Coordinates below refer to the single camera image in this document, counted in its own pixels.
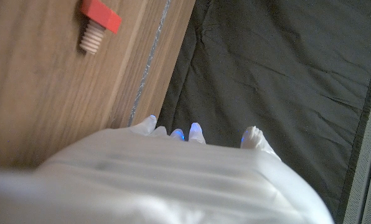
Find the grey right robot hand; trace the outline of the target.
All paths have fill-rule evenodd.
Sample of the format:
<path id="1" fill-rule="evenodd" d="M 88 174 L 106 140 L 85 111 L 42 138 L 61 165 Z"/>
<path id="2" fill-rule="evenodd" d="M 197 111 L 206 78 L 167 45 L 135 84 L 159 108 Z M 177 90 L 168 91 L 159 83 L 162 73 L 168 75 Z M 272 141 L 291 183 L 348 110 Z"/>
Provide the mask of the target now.
<path id="1" fill-rule="evenodd" d="M 332 223 L 316 191 L 255 126 L 208 145 L 149 116 L 104 129 L 35 170 L 0 172 L 0 223 Z"/>

